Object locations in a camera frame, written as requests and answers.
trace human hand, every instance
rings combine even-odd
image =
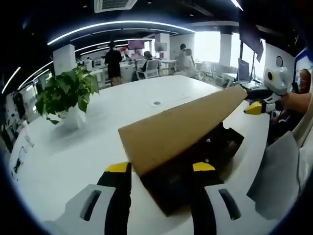
[[[287,93],[286,95],[281,97],[280,103],[282,104],[284,110],[290,108],[290,102],[293,99],[294,95],[297,96],[296,93]]]

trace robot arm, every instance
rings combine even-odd
[[[287,68],[276,70],[265,69],[264,87],[262,89],[250,89],[247,98],[254,101],[246,110],[246,114],[259,115],[270,113],[274,110],[283,110],[282,96],[291,90],[292,77]]]

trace person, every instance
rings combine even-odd
[[[302,69],[300,71],[300,84],[299,91],[300,94],[306,94],[310,92],[311,88],[311,74],[307,69]]]
[[[125,61],[132,61],[128,54],[125,54]]]
[[[284,110],[278,117],[272,117],[268,130],[268,143],[272,144],[277,137],[283,136],[287,131],[292,131],[303,118],[306,105],[311,99],[311,74],[303,69],[300,72],[300,93],[288,93],[281,98]]]
[[[90,59],[90,57],[88,57],[87,60],[85,61],[85,65],[86,70],[92,71],[92,60]]]
[[[186,57],[185,57],[185,69],[187,77],[194,78],[196,75],[196,65],[194,58],[192,57],[192,50],[186,49],[185,51]]]
[[[16,106],[16,109],[19,113],[19,118],[20,119],[26,119],[26,111],[24,107],[24,101],[23,101],[23,96],[21,93],[16,92],[15,95],[13,96],[13,102]]]
[[[110,50],[106,54],[105,64],[108,65],[108,76],[112,80],[113,86],[122,84],[120,79],[121,68],[120,62],[122,61],[121,53],[115,48],[115,43],[112,41],[109,44]]]
[[[104,67],[104,62],[105,62],[105,56],[100,57],[100,66]]]
[[[148,60],[152,60],[152,54],[149,51],[145,51],[143,53],[143,58],[145,58],[147,61],[145,62],[143,67],[139,69],[140,72],[145,72],[146,71],[146,69],[147,69],[147,62],[148,62]],[[137,77],[137,73],[136,73],[136,71],[134,71],[133,75],[132,75],[132,82],[135,82],[135,81],[138,81],[138,80],[139,79]]]
[[[180,52],[179,55],[176,57],[176,70],[178,72],[181,72],[185,69],[185,59],[186,59],[185,51],[186,45],[183,43],[180,45]]]

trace computer screen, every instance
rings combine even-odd
[[[145,48],[145,42],[143,40],[128,41],[129,50],[144,49],[144,48]]]
[[[250,81],[249,63],[238,58],[238,82]]]
[[[155,50],[159,51],[167,51],[167,43],[155,42]]]

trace brown cardboard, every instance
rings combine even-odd
[[[120,128],[126,154],[140,176],[189,148],[245,99],[235,86]]]

